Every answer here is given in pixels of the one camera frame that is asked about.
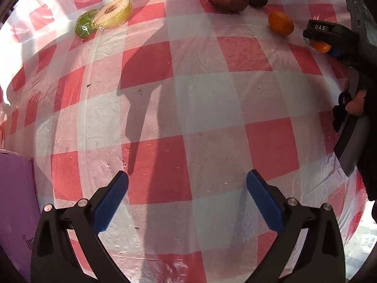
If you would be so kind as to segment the person right hand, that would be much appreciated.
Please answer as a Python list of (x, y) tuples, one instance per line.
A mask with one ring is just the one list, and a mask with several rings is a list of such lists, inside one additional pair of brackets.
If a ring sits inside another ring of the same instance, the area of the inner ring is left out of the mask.
[(365, 89), (360, 90), (355, 98), (346, 105), (346, 111), (353, 116), (361, 116), (364, 113), (365, 96), (367, 91)]

